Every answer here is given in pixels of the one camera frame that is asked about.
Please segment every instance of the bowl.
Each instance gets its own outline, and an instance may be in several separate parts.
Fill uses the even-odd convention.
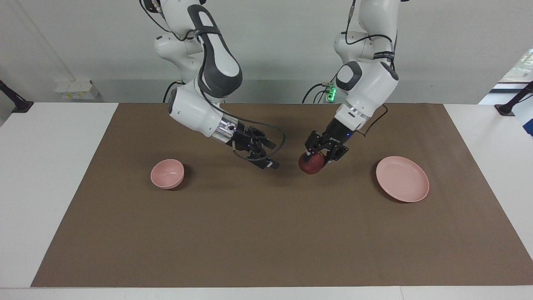
[[[164,190],[171,190],[180,185],[185,177],[185,168],[180,161],[163,160],[152,169],[152,183]]]

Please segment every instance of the table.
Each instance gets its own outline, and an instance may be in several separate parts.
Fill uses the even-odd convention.
[[[0,298],[529,299],[533,287],[28,289],[117,104],[40,104],[0,128]],[[446,105],[531,255],[533,141],[491,106]]]

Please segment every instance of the plate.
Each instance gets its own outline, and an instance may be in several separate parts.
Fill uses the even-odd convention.
[[[405,157],[383,159],[377,165],[376,176],[381,188],[402,202],[418,202],[430,191],[430,181],[424,170]]]

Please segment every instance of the red apple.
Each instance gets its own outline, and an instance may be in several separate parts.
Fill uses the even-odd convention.
[[[304,171],[305,173],[309,175],[316,174],[322,170],[324,167],[324,155],[322,152],[315,152],[311,154],[311,158],[305,162],[303,159],[306,157],[307,154],[302,154],[300,156],[300,159],[298,160],[298,165],[300,166],[300,169]]]

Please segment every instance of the pink plate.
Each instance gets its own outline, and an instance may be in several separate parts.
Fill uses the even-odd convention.
[[[377,165],[381,188],[402,202],[418,202],[430,191],[430,181],[420,166],[399,156],[390,156]]]
[[[164,190],[171,190],[183,181],[185,169],[177,160],[163,160],[159,162],[150,174],[152,183]]]

